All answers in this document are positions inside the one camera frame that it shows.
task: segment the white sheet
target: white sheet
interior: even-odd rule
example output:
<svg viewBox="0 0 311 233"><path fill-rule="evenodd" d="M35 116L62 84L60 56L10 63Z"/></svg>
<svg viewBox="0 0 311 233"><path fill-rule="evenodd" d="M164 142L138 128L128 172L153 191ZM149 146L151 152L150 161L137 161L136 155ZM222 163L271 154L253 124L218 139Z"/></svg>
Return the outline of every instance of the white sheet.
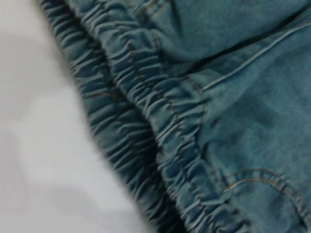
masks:
<svg viewBox="0 0 311 233"><path fill-rule="evenodd" d="M0 232L149 233L35 0L0 0Z"/></svg>

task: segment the white background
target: white background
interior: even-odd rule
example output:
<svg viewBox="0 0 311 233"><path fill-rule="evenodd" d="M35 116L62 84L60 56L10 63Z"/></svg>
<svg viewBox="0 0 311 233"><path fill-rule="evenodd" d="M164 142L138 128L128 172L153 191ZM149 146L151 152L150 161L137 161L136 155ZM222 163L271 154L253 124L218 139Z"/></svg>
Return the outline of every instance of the white background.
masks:
<svg viewBox="0 0 311 233"><path fill-rule="evenodd" d="M35 0L0 0L0 232L149 233Z"/></svg>

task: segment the denim pants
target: denim pants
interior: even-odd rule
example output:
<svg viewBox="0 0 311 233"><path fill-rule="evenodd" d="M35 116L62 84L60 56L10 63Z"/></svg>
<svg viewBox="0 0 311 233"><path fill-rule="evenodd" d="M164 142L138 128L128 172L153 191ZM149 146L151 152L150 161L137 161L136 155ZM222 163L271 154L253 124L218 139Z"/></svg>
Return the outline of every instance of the denim pants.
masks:
<svg viewBox="0 0 311 233"><path fill-rule="evenodd" d="M40 5L159 233L311 231L309 0Z"/></svg>

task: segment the light blue denim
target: light blue denim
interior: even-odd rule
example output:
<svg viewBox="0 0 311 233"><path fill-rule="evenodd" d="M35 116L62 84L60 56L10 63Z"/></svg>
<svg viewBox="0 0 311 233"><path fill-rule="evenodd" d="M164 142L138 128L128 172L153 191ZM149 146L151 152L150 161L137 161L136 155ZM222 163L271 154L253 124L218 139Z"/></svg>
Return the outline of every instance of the light blue denim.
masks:
<svg viewBox="0 0 311 233"><path fill-rule="evenodd" d="M311 1L40 5L159 233L311 231Z"/></svg>

